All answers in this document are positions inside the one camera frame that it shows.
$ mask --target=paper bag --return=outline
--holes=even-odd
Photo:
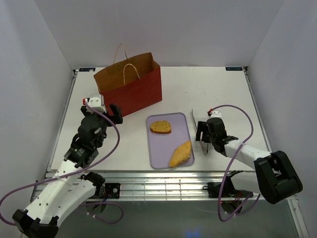
[[[162,101],[160,65],[152,54],[126,58],[94,75],[107,109],[115,103],[123,117]]]

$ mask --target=cable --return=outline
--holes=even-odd
[[[108,200],[108,198],[110,198],[110,196],[106,197],[102,202],[105,202]]]
[[[87,212],[82,212],[82,211],[78,211],[78,210],[76,210],[76,211],[79,212],[79,213],[91,215],[94,218],[97,218],[98,220],[100,220],[100,221],[102,221],[104,223],[107,223],[107,224],[116,224],[119,221],[121,221],[121,219],[123,218],[123,215],[124,215],[124,211],[123,211],[123,207],[121,205],[117,204],[117,203],[114,203],[114,202],[96,202],[96,203],[89,203],[89,204],[81,204],[79,206],[87,207],[87,206],[103,205],[103,204],[114,205],[114,206],[118,207],[121,210],[121,216],[119,217],[119,219],[116,220],[116,221],[109,221],[109,220],[106,220],[106,219],[104,219],[104,218],[102,218],[102,217],[100,217],[98,215],[93,214],[93,213],[87,213]]]
[[[102,113],[100,113],[100,112],[96,111],[95,109],[91,108],[86,102],[85,102],[85,105],[86,105],[86,107],[89,108],[91,111],[93,111],[93,112],[97,113],[98,115],[102,116],[104,119],[106,119],[106,120],[112,125],[112,127],[113,127],[113,128],[115,129],[115,131],[117,132],[117,136],[118,136],[117,143],[116,143],[116,145],[114,146],[114,148],[113,148],[107,155],[105,155],[101,160],[99,160],[98,162],[95,162],[94,164],[92,164],[92,165],[90,165],[90,166],[88,166],[88,167],[86,167],[86,168],[84,168],[84,169],[82,169],[82,170],[79,170],[79,171],[76,171],[76,172],[72,172],[72,173],[69,173],[69,174],[65,174],[65,175],[59,176],[60,179],[62,179],[62,178],[64,178],[64,177],[67,177],[67,176],[72,176],[72,175],[79,174],[79,173],[81,173],[81,172],[84,172],[84,171],[86,171],[86,170],[89,170],[89,169],[91,169],[92,167],[94,167],[94,166],[100,164],[102,161],[104,161],[106,158],[108,158],[108,157],[116,150],[116,148],[117,148],[118,145],[119,145],[119,142],[120,142],[120,133],[119,133],[118,128],[115,126],[115,124],[114,124],[109,118],[107,118],[105,115],[103,115]],[[55,180],[57,180],[57,178],[50,178],[50,179],[45,180],[45,181],[35,182],[35,183],[29,184],[29,185],[25,185],[25,186],[16,188],[16,189],[12,190],[11,192],[8,192],[5,196],[3,196],[3,198],[0,200],[0,207],[1,207],[2,203],[3,203],[3,201],[4,201],[8,196],[10,196],[11,194],[13,194],[13,193],[15,193],[15,192],[17,192],[17,191],[20,191],[20,190],[23,190],[23,189],[26,189],[26,188],[29,188],[29,187],[38,186],[38,185],[41,185],[41,184],[44,184],[44,183],[47,183],[47,182],[52,182],[52,181],[55,181]],[[2,216],[1,212],[0,212],[0,219],[1,219],[4,223],[6,223],[6,224],[8,224],[8,225],[16,226],[15,223],[10,222],[10,221],[8,221],[7,219],[5,219],[5,218]]]
[[[240,192],[240,193],[239,193],[239,195],[238,195],[238,196],[236,196],[236,199],[235,199],[233,202],[237,202],[237,201],[239,201],[239,200],[240,200],[240,198],[241,198],[241,196],[242,196],[242,192]]]
[[[224,182],[226,180],[226,177],[227,177],[227,174],[229,172],[229,169],[233,163],[233,161],[235,160],[235,158],[237,157],[238,153],[240,152],[240,150],[242,149],[244,143],[246,143],[252,136],[253,136],[253,132],[254,132],[254,127],[253,127],[253,123],[252,123],[252,120],[250,118],[250,116],[240,107],[237,107],[237,106],[234,106],[234,105],[230,105],[230,104],[225,104],[225,105],[220,105],[220,106],[217,106],[213,109],[210,109],[208,111],[208,113],[211,113],[211,111],[215,110],[215,109],[218,109],[218,108],[223,108],[223,107],[230,107],[230,108],[236,108],[238,110],[240,110],[241,112],[243,112],[244,115],[246,115],[246,117],[248,118],[249,122],[250,122],[250,126],[251,126],[251,133],[250,135],[244,140],[242,141],[242,144],[238,147],[238,149],[236,150],[236,152],[234,153],[234,155],[232,156],[232,159],[230,160],[225,172],[224,172],[224,175],[223,175],[223,178],[222,178],[222,182],[221,182],[221,185],[220,185],[220,190],[219,190],[219,195],[218,195],[218,206],[217,206],[217,210],[218,210],[218,217],[219,219],[222,221],[222,222],[226,222],[226,221],[229,221],[235,214],[236,212],[247,202],[247,200],[251,197],[251,193],[243,200],[243,202],[225,219],[223,219],[221,217],[221,196],[222,196],[222,191],[223,191],[223,187],[224,187]],[[241,213],[238,213],[237,215],[242,215],[242,214],[245,214],[247,213],[248,211],[250,211],[254,206],[255,204],[258,202],[260,198],[260,195],[258,195],[257,199],[255,200],[254,204],[249,208],[247,209],[246,211],[244,212],[241,212]]]

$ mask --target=knife blade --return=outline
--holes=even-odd
[[[195,120],[195,117],[194,117],[194,110],[192,109],[192,118],[193,118],[193,121],[194,121],[194,124],[195,124],[195,128],[196,128],[196,132],[197,132],[197,123],[196,123],[196,120]],[[205,150],[204,148],[204,143],[202,141],[200,141],[200,146],[203,150],[203,155],[207,155],[208,154],[208,146],[209,146],[209,143],[207,143],[207,149]]]

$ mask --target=white wall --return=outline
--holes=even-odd
[[[75,69],[112,64],[119,43],[161,65],[249,65],[283,0],[35,2]]]
[[[299,205],[317,237],[317,1],[285,0],[253,58],[252,89],[269,141],[285,151],[304,190]]]
[[[33,0],[0,0],[0,197],[46,171],[72,71]],[[12,221],[32,189],[10,196]],[[20,237],[0,221],[0,237]]]

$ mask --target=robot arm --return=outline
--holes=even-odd
[[[84,99],[85,103],[114,123],[123,122],[120,109],[116,105],[110,105],[113,116],[107,113],[102,95],[91,95],[90,98]],[[85,117],[54,175],[57,180],[49,182],[26,209],[17,210],[13,214],[15,224],[29,238],[54,238],[58,227],[74,209],[88,198],[100,197],[103,193],[105,179],[101,175],[90,172],[85,176],[84,172],[77,172],[87,168],[97,157],[97,148],[103,145],[106,129],[111,125],[105,118],[90,111],[86,106],[82,106],[81,111]],[[69,173],[76,174],[60,178]],[[81,182],[75,189],[69,191],[79,177]]]
[[[196,141],[212,143],[215,151],[232,158],[242,142],[228,136],[221,118],[199,121]],[[268,152],[250,145],[243,145],[236,156],[240,162],[255,170],[254,173],[233,171],[227,175],[227,191],[250,191],[261,194],[269,203],[275,204],[303,190],[290,160],[282,151]]]

